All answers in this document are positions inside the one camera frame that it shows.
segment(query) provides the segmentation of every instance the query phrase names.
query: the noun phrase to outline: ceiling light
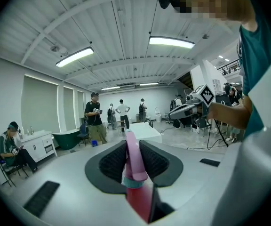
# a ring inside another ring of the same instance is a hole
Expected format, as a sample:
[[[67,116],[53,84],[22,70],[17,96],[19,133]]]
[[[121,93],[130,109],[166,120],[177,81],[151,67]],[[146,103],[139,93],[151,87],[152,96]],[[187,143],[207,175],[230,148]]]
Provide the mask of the ceiling light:
[[[159,83],[147,83],[147,84],[140,84],[140,86],[144,86],[144,85],[158,85]]]
[[[118,88],[120,88],[120,86],[109,87],[109,88],[103,88],[103,89],[101,89],[101,90],[118,89]]]
[[[84,48],[84,49],[79,50],[76,53],[73,53],[73,54],[69,55],[68,57],[60,60],[59,62],[56,63],[56,66],[61,68],[65,65],[69,64],[70,62],[73,62],[73,61],[80,59],[82,57],[91,55],[93,53],[94,53],[94,51],[91,47]]]
[[[172,45],[178,46],[183,48],[193,48],[195,43],[187,41],[187,40],[180,40],[170,37],[157,37],[157,36],[150,36],[149,44],[161,44],[161,45]]]

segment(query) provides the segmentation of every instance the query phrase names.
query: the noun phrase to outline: person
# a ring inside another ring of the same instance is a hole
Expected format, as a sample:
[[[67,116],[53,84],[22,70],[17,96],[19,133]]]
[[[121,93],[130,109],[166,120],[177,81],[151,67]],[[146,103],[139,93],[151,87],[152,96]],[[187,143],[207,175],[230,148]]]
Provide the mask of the person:
[[[115,113],[116,112],[115,112],[115,109],[113,108],[113,104],[110,104],[110,106],[108,107],[107,116],[108,116],[109,121],[111,122],[113,130],[118,129]]]
[[[175,107],[181,106],[182,105],[182,95],[177,95],[177,98],[174,100]],[[178,129],[181,127],[181,124],[179,120],[173,120],[173,126]]]
[[[146,109],[147,106],[144,103],[144,99],[141,99],[140,106],[139,106],[139,120],[140,122],[144,122],[146,120]]]
[[[85,107],[84,114],[88,117],[88,132],[91,141],[102,141],[106,144],[106,129],[102,124],[100,114],[99,94],[92,93],[92,100],[89,101]]]
[[[127,116],[127,113],[129,110],[130,110],[130,107],[123,104],[123,100],[121,99],[120,105],[116,109],[116,112],[118,112],[120,114],[122,132],[124,132],[124,121],[126,123],[126,128],[129,129],[129,120],[128,120],[128,116]]]
[[[220,20],[238,21],[240,25],[237,53],[243,76],[243,106],[230,107],[212,103],[208,119],[214,118],[238,129],[245,129],[244,138],[260,131],[264,125],[249,94],[259,86],[262,77],[271,65],[271,24],[267,21],[256,0],[166,0],[179,12],[208,13]]]
[[[8,166],[24,167],[28,164],[34,173],[38,170],[36,162],[23,146],[17,148],[14,138],[18,132],[18,124],[13,121],[9,124],[7,131],[0,136],[0,157]]]
[[[226,85],[224,87],[224,91],[228,95],[231,105],[233,107],[242,106],[241,96],[238,93],[238,91],[235,89],[235,87]],[[231,127],[231,134],[228,138],[226,138],[226,141],[231,141],[232,143],[236,142],[239,133],[240,133],[240,129],[236,127]]]

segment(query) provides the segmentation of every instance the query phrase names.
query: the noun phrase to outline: staircase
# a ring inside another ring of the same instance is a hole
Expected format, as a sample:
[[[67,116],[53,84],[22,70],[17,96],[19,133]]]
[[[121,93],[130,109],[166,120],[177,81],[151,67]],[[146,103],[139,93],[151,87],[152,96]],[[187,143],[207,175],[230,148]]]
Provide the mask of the staircase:
[[[182,76],[178,80],[181,83],[183,83],[185,86],[187,86],[188,88],[191,88],[192,90],[194,90],[190,72],[187,72],[184,76]]]

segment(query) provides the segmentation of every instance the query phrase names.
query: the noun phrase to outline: balcony railing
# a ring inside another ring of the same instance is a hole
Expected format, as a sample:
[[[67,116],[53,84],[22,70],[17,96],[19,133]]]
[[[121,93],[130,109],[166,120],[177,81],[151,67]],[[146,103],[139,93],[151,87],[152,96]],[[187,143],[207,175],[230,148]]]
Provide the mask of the balcony railing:
[[[222,66],[218,69],[218,71],[223,75],[227,75],[230,73],[233,73],[235,71],[239,71],[240,70],[240,64],[239,64],[239,60],[235,60],[231,63],[229,63],[228,65]]]

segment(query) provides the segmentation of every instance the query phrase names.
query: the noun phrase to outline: drawer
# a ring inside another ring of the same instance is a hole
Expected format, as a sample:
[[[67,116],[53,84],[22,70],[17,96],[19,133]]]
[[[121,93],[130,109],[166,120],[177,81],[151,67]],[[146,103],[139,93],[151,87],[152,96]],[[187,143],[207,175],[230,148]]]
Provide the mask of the drawer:
[[[52,144],[52,137],[51,137],[51,135],[44,136],[42,138],[42,142],[43,142],[43,146],[44,147],[46,147],[48,145],[51,145]]]

